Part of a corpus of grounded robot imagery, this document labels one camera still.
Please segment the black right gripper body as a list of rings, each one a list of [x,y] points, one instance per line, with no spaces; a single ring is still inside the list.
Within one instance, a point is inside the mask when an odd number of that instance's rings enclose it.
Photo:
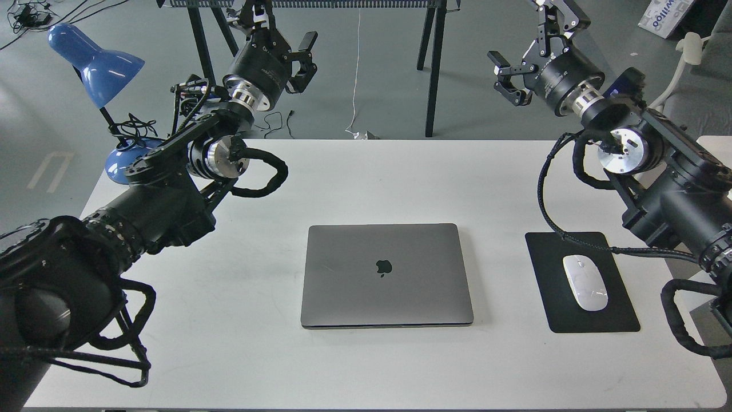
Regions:
[[[606,74],[572,45],[560,45],[558,52],[541,56],[539,45],[529,49],[529,65],[536,68],[529,74],[529,90],[544,101],[557,117],[569,114],[567,96],[583,82],[594,88],[602,86]]]

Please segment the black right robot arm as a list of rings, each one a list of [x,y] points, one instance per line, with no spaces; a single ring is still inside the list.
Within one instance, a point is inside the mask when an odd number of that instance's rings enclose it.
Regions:
[[[696,263],[710,284],[673,279],[661,302],[675,339],[694,354],[729,358],[730,345],[706,346],[687,333],[677,304],[679,290],[711,295],[711,313],[730,333],[730,169],[643,99],[644,74],[628,68],[604,92],[604,73],[572,38],[591,23],[573,1],[533,1],[538,33],[522,60],[512,65],[496,50],[494,88],[516,106],[533,97],[558,117],[576,114],[582,130],[563,134],[538,179],[543,218],[560,239],[591,247],[558,227],[544,203],[544,180],[556,154],[574,143],[572,167],[586,185],[616,191],[627,207],[622,225],[643,248],[607,246],[614,255],[652,256]]]

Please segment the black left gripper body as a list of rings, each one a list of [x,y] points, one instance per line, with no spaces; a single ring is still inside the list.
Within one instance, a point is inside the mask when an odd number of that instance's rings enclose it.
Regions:
[[[288,50],[277,31],[253,31],[223,78],[231,101],[259,112],[274,109],[292,74],[291,62],[284,58]]]

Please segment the black right gripper side finger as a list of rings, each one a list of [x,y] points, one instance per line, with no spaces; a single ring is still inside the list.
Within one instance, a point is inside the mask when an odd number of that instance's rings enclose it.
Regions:
[[[540,58],[529,54],[528,60],[523,60],[520,65],[510,65],[497,50],[489,50],[487,57],[496,66],[494,89],[510,104],[530,104],[538,81]]]

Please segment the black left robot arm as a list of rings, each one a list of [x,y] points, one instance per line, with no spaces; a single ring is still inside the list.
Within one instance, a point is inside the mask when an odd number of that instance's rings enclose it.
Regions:
[[[2,410],[19,411],[52,365],[128,387],[148,383],[140,334],[156,292],[123,272],[145,253],[189,246],[215,228],[226,195],[260,198],[288,177],[279,157],[243,136],[255,112],[272,110],[283,91],[301,93],[318,70],[309,31],[295,50],[277,30],[272,1],[246,1],[228,18],[246,44],[217,85],[200,27],[186,8],[205,77],[173,87],[172,134],[126,167],[128,189],[84,219],[40,219],[2,235]]]

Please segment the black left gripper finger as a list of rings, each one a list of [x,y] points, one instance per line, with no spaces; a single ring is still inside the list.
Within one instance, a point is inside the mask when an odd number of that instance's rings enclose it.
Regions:
[[[233,1],[226,11],[226,22],[251,38],[257,32],[270,32],[276,29],[272,1]]]

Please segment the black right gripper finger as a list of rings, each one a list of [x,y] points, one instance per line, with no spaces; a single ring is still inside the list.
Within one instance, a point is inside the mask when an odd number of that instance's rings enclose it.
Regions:
[[[591,19],[575,1],[529,1],[538,13],[538,35],[523,57],[556,58],[572,45],[572,36],[587,29]]]

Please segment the black left gripper side finger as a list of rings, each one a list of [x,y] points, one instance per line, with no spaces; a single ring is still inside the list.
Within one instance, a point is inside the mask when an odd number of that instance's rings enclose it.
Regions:
[[[286,91],[289,94],[303,93],[317,73],[318,66],[313,62],[312,50],[318,36],[316,31],[306,32],[301,40],[300,49],[294,52],[290,50],[286,54],[291,65],[295,62],[300,64],[298,71],[287,80]]]

